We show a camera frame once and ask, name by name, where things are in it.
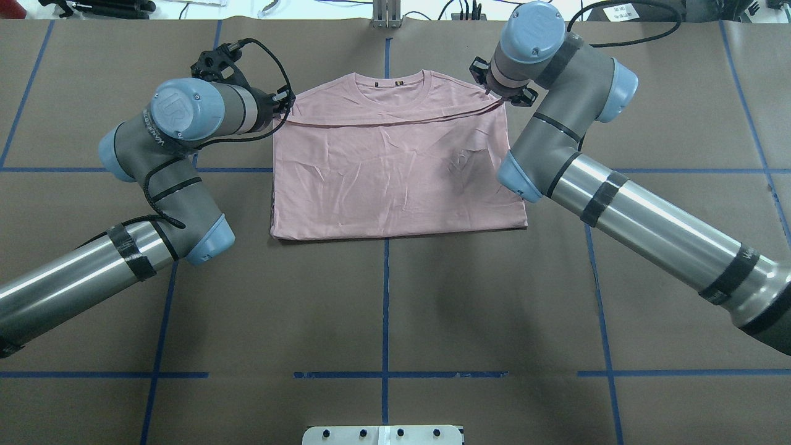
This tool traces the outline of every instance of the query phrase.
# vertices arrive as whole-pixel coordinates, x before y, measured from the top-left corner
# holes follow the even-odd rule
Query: shirt neckline
[[[421,102],[423,102],[423,99],[425,99],[426,96],[428,96],[429,90],[431,89],[432,78],[433,75],[431,74],[431,71],[428,70],[421,70],[418,73],[403,78],[386,78],[386,79],[369,78],[362,74],[352,73],[349,75],[348,82],[351,89],[351,93],[360,100],[361,105],[364,105],[369,108],[374,108],[377,110],[403,110],[405,108],[414,107],[416,105],[419,105]],[[381,102],[377,102],[374,99],[371,99],[370,97],[366,96],[365,94],[362,93],[362,91],[360,91],[360,88],[358,86],[358,85],[364,85],[364,86],[376,87],[378,84],[380,88],[397,89],[399,88],[398,86],[396,86],[397,82],[403,82],[405,85],[415,84],[420,82],[421,83],[420,93],[418,93],[418,96],[415,99],[407,102],[406,104],[387,105],[387,104],[382,104]]]

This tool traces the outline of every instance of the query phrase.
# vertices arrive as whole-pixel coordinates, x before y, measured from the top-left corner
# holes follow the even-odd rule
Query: gray table
[[[664,25],[580,24],[588,41]],[[0,21],[0,282],[149,213],[99,139],[200,51],[261,39],[304,91],[356,71],[469,80],[501,23]],[[712,23],[606,51],[632,105],[585,152],[791,259],[791,28]],[[242,66],[282,84],[257,49]],[[508,108],[515,140],[532,110]],[[237,234],[0,362],[0,443],[299,443],[309,425],[462,424],[468,443],[784,443],[791,357],[549,200],[527,230],[269,237],[271,141],[198,160]]]

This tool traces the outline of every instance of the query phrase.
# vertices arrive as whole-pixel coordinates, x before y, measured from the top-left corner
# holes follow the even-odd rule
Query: sticker
[[[610,6],[609,8],[602,9],[610,21],[627,21],[635,18],[640,18],[638,12],[634,10],[631,3],[626,5]]]

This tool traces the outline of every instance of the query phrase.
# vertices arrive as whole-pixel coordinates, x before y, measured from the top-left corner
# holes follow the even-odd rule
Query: pink t-shirt
[[[502,102],[424,70],[348,74],[297,96],[274,134],[276,238],[384,238],[527,226],[500,185]]]

